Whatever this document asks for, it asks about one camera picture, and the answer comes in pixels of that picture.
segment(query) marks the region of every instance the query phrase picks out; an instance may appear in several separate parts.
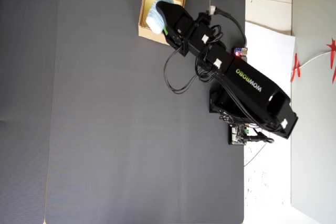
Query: gray mat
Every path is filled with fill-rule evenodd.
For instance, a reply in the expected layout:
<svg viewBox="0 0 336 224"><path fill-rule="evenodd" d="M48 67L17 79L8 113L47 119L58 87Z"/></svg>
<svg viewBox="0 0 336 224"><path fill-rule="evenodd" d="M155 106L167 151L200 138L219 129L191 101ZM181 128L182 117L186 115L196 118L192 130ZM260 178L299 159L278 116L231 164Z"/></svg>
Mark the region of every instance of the gray mat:
<svg viewBox="0 0 336 224"><path fill-rule="evenodd" d="M245 0L212 0L244 24ZM209 86L164 84L168 46L138 37L141 0L60 0L47 223L242 223L243 148L208 112ZM187 0L196 18L208 0ZM230 21L225 42L241 40ZM172 85L194 56L169 65Z"/></svg>
<svg viewBox="0 0 336 224"><path fill-rule="evenodd" d="M0 0L0 223L44 219L58 0Z"/></svg>

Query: black cable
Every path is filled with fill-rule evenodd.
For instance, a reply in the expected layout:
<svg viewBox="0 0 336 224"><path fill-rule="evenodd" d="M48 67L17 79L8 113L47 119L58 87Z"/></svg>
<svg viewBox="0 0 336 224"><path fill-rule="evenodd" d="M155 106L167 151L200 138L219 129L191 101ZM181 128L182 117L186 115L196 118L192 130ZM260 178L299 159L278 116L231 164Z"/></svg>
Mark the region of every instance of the black cable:
<svg viewBox="0 0 336 224"><path fill-rule="evenodd" d="M187 84L186 84L184 87L180 88L180 89L175 89L175 88L173 88L173 87L170 85L170 83L169 83L169 81L168 81L168 78L167 78L167 64L168 64L169 60L170 60L175 54L177 54L181 49L182 49L182 47L177 48L174 52L172 52L172 54L169 55L169 57L167 58L167 61L166 61L166 63L164 64L164 67L163 67L164 81L165 81L167 87L168 87L171 91L173 91L175 94L183 94L183 93L185 93L185 92L190 88L190 86L194 83L194 81L195 81L196 78L197 78L197 75L195 74L195 75L194 75L194 76L187 82Z"/></svg>
<svg viewBox="0 0 336 224"><path fill-rule="evenodd" d="M230 13L227 13L227 12L219 9L218 7L216 7L214 14L215 15L222 15L223 17L226 17L226 18L230 19L231 21L233 21L233 23L236 24L236 26L239 28L239 30L240 30L243 38L244 38L244 47L246 47L247 39L246 39L245 33L244 33L242 27L240 26L239 22Z"/></svg>

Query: white wall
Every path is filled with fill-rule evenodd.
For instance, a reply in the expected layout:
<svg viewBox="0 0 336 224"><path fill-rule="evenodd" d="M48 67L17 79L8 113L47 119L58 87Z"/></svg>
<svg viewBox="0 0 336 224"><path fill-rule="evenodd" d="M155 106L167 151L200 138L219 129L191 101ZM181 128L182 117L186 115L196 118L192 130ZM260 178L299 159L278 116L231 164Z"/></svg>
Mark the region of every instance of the white wall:
<svg viewBox="0 0 336 224"><path fill-rule="evenodd" d="M336 0L293 0L293 34L301 64L336 38ZM302 68L292 85L299 121L292 134L291 203L322 224L336 223L336 83L330 55Z"/></svg>

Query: black robotic arm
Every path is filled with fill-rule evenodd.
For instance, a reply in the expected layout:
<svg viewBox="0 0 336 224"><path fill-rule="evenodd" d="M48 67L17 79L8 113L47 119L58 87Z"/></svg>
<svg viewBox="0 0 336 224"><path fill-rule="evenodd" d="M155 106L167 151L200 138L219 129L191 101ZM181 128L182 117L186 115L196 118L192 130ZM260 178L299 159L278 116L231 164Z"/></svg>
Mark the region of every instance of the black robotic arm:
<svg viewBox="0 0 336 224"><path fill-rule="evenodd" d="M194 20L180 5L158 2L156 9L165 22L167 43L183 56L190 51L196 56L198 66L211 70L211 79L220 83L219 89L211 91L210 111L220 113L230 124L236 131L235 140L243 144L253 141L246 134L247 124L284 138L290 136L298 120L290 107L290 98L244 60L240 54L244 49L227 51L220 41L220 26L210 27L211 15L223 15L237 24L246 44L242 28L230 14L212 6Z"/></svg>

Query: white cable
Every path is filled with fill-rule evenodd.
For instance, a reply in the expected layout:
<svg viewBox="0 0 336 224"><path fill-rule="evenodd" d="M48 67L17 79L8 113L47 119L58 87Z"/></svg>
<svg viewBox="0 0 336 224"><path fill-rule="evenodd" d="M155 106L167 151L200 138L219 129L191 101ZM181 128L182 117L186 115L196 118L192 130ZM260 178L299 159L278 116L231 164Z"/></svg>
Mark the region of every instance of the white cable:
<svg viewBox="0 0 336 224"><path fill-rule="evenodd" d="M244 165L244 167L246 167L249 163L251 163L252 162L252 160L254 160L255 158L256 158L256 156L258 156L258 154L261 152L261 150L265 147L267 145L267 143L266 144L264 144L263 145L263 147L260 149L260 151L259 152L257 152L257 154L249 161L249 162L247 162L247 164L246 165Z"/></svg>
<svg viewBox="0 0 336 224"><path fill-rule="evenodd" d="M323 56L323 55L330 54L330 53L331 53L331 51L328 51L328 52L322 52L322 53L320 53L319 55L315 56L314 58L308 60L306 63L304 63L302 66L300 66L300 68L303 68L305 65L307 65L308 63L311 63L313 60L315 60L315 59L317 59L317 58L319 58L319 57L321 57L321 56Z"/></svg>

